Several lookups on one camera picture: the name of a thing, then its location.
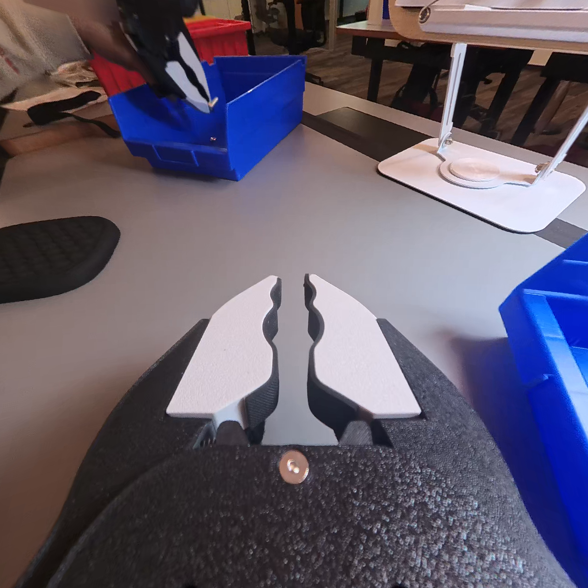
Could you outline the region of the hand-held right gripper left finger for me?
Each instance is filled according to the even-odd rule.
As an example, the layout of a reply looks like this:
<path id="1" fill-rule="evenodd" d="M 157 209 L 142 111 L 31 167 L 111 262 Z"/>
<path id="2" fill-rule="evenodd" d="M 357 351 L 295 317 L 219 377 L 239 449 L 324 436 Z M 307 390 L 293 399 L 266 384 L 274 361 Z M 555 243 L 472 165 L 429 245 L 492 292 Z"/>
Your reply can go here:
<path id="1" fill-rule="evenodd" d="M 279 390 L 277 310 L 282 281 L 270 275 L 211 317 L 166 414 L 254 429 L 275 410 Z"/>

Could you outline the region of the black office chair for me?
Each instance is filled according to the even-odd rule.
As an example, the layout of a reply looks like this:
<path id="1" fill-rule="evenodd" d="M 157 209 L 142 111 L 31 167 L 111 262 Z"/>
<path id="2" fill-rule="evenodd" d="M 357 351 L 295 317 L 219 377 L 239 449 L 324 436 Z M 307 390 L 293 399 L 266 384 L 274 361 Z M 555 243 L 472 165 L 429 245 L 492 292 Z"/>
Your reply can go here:
<path id="1" fill-rule="evenodd" d="M 323 48 L 327 42 L 325 1 L 268 1 L 267 16 L 278 17 L 283 8 L 285 27 L 269 29 L 270 40 L 289 55 Z"/>

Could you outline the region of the light wooden board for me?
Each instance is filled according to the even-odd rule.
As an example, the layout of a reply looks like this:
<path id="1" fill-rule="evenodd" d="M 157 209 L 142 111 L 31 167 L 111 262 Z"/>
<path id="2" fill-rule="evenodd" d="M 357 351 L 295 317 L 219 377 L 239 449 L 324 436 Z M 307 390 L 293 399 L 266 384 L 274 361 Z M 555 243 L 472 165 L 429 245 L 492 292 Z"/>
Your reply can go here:
<path id="1" fill-rule="evenodd" d="M 54 84 L 43 77 L 2 97 L 1 148 L 13 157 L 86 137 L 109 138 L 106 131 L 91 121 L 108 126 L 117 134 L 118 124 L 106 98 L 74 110 L 78 119 L 69 117 L 37 126 L 28 116 L 27 108 L 32 104 L 69 99 L 85 91 L 103 92 L 96 84 L 74 88 Z"/>

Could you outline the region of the white crumpled plastic bag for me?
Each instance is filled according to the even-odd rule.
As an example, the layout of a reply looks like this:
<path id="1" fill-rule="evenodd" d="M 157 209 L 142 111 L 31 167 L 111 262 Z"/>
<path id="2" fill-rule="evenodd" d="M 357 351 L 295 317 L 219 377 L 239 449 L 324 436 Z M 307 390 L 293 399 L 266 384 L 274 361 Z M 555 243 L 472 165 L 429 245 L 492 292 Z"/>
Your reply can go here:
<path id="1" fill-rule="evenodd" d="M 89 57 L 66 15 L 19 2 L 1 5 L 1 97 Z"/>

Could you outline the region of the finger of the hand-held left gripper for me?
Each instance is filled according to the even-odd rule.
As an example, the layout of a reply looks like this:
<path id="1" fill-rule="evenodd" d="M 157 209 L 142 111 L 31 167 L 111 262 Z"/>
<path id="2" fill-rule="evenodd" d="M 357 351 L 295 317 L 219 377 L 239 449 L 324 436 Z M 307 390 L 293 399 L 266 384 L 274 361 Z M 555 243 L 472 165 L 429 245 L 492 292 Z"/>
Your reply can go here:
<path id="1" fill-rule="evenodd" d="M 174 40 L 171 44 L 172 57 L 166 62 L 165 72 L 179 88 L 182 99 L 184 100 L 184 90 L 187 89 L 187 76 L 182 64 L 182 39 Z M 204 114 L 209 114 L 212 110 L 208 104 L 189 104 Z"/>
<path id="2" fill-rule="evenodd" d="M 209 87 L 208 70 L 198 54 L 189 29 L 182 26 L 182 64 L 187 76 L 187 89 L 184 90 L 184 101 L 188 104 L 207 104 L 218 97 L 215 88 Z"/>

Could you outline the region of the red plastic bin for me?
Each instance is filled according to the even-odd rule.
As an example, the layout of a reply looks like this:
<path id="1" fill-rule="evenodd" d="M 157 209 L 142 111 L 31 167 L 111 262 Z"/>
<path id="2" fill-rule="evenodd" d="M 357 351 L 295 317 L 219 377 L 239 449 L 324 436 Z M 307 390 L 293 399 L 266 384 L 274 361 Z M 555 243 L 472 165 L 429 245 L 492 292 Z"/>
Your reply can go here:
<path id="1" fill-rule="evenodd" d="M 217 56 L 249 54 L 246 36 L 247 32 L 251 32 L 249 22 L 194 17 L 185 19 L 185 24 L 201 60 L 212 63 Z M 92 55 L 89 65 L 109 98 L 145 84 L 144 78 L 139 73 L 111 63 L 98 54 Z"/>

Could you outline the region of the blue plastic bin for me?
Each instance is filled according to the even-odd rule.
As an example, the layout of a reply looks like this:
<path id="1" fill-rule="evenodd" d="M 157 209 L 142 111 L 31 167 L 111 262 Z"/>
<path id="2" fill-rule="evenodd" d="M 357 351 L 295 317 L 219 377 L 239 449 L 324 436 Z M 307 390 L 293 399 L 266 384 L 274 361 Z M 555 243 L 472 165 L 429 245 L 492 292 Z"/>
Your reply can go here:
<path id="1" fill-rule="evenodd" d="M 203 63 L 218 103 L 204 114 L 144 84 L 109 103 L 133 156 L 153 168 L 241 180 L 302 120 L 305 55 L 217 56 Z"/>
<path id="2" fill-rule="evenodd" d="M 511 291 L 499 312 L 587 585 L 587 235 Z"/>

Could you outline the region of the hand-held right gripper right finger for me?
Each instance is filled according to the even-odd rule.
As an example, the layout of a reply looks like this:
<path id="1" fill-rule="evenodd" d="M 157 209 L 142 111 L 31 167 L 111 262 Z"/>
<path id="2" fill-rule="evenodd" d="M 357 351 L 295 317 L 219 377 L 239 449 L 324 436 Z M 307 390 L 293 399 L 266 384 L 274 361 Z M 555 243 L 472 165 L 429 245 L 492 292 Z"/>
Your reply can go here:
<path id="1" fill-rule="evenodd" d="M 305 275 L 312 339 L 307 400 L 328 428 L 355 420 L 408 419 L 422 408 L 376 316 L 316 274 Z"/>

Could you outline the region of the person's left hand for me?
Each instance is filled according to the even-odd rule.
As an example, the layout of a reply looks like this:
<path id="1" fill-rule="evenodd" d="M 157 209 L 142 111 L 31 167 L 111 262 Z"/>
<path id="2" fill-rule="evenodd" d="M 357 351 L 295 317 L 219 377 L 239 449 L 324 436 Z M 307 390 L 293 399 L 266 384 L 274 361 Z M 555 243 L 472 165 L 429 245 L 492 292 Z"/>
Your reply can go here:
<path id="1" fill-rule="evenodd" d="M 141 73 L 142 62 L 118 24 L 70 17 L 79 37 L 88 49 L 126 70 Z"/>

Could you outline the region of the wooden office desk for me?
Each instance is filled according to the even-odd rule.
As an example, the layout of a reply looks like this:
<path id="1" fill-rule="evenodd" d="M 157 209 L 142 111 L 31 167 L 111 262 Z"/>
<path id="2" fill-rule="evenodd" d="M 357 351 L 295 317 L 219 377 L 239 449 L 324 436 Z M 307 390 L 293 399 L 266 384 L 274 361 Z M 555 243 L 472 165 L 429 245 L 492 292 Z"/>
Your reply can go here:
<path id="1" fill-rule="evenodd" d="M 546 49 L 553 52 L 570 54 L 587 54 L 587 41 L 573 40 L 537 40 L 530 38 L 506 38 L 489 35 L 467 35 L 464 33 L 424 33 L 417 23 L 417 13 L 413 9 L 394 8 L 399 15 L 390 20 L 381 20 L 375 24 L 361 21 L 336 27 L 336 32 L 352 37 L 352 54 L 361 55 L 371 60 L 371 70 L 367 99 L 377 103 L 382 66 L 390 61 L 391 47 L 385 46 L 386 40 L 423 41 L 450 45 L 465 42 L 469 45 L 486 48 Z"/>

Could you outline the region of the black wrist rest pad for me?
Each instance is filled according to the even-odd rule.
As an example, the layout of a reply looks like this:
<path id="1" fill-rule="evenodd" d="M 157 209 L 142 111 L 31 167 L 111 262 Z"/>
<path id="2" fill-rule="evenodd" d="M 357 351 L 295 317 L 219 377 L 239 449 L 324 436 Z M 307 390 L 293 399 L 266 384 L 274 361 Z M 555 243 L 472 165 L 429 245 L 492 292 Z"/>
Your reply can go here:
<path id="1" fill-rule="evenodd" d="M 65 217 L 1 228 L 1 304 L 49 298 L 91 282 L 121 232 L 104 217 Z"/>

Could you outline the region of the white document stand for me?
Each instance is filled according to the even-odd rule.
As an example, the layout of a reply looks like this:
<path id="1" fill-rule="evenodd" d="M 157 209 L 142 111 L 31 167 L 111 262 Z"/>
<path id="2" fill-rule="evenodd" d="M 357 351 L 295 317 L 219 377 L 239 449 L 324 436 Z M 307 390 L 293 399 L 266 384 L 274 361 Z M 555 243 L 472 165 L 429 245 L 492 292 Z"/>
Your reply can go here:
<path id="1" fill-rule="evenodd" d="M 543 230 L 586 190 L 556 169 L 586 126 L 587 109 L 555 156 L 537 166 L 457 141 L 454 111 L 469 45 L 586 54 L 587 1 L 389 1 L 389 16 L 402 37 L 452 49 L 437 139 L 385 159 L 378 172 L 502 229 Z"/>

